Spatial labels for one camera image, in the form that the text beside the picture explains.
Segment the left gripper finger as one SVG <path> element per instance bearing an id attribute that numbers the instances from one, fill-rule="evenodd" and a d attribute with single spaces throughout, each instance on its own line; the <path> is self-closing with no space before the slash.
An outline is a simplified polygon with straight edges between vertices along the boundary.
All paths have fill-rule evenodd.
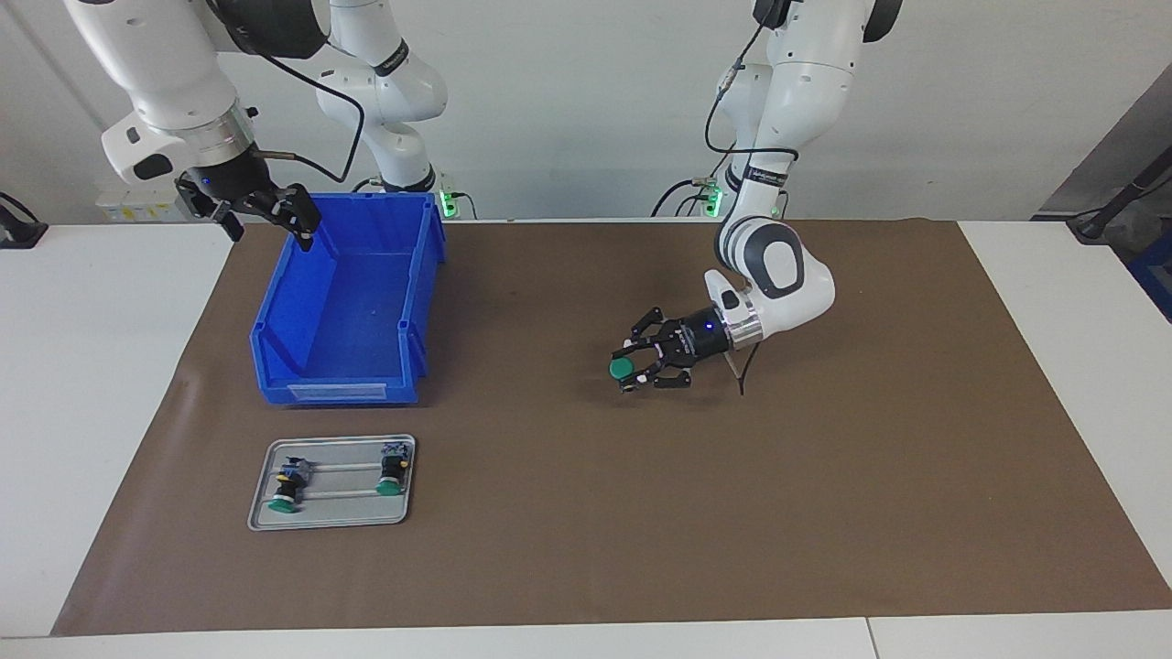
<path id="1" fill-rule="evenodd" d="M 636 351 L 652 349 L 661 360 L 683 355 L 683 318 L 669 318 L 654 306 L 629 330 L 620 349 L 612 351 L 612 359 L 628 356 Z"/>
<path id="2" fill-rule="evenodd" d="M 638 368 L 633 354 L 618 359 L 618 383 L 620 390 L 629 393 L 641 388 L 687 389 L 691 386 L 694 355 L 683 353 L 675 360 L 656 358 L 643 368 Z"/>

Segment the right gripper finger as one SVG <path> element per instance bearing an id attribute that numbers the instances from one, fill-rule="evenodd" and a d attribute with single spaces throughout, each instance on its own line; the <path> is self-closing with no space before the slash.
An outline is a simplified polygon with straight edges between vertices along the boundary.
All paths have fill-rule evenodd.
<path id="1" fill-rule="evenodd" d="M 292 236 L 302 252 L 309 252 L 321 213 L 301 184 L 257 190 L 243 198 L 243 212 L 263 218 Z"/>
<path id="2" fill-rule="evenodd" d="M 190 176 L 180 176 L 175 182 L 176 191 L 179 193 L 180 203 L 188 208 L 188 212 L 195 220 L 213 222 L 223 229 L 230 242 L 238 243 L 245 233 L 241 220 L 238 220 L 229 201 L 214 201 L 202 192 Z"/>

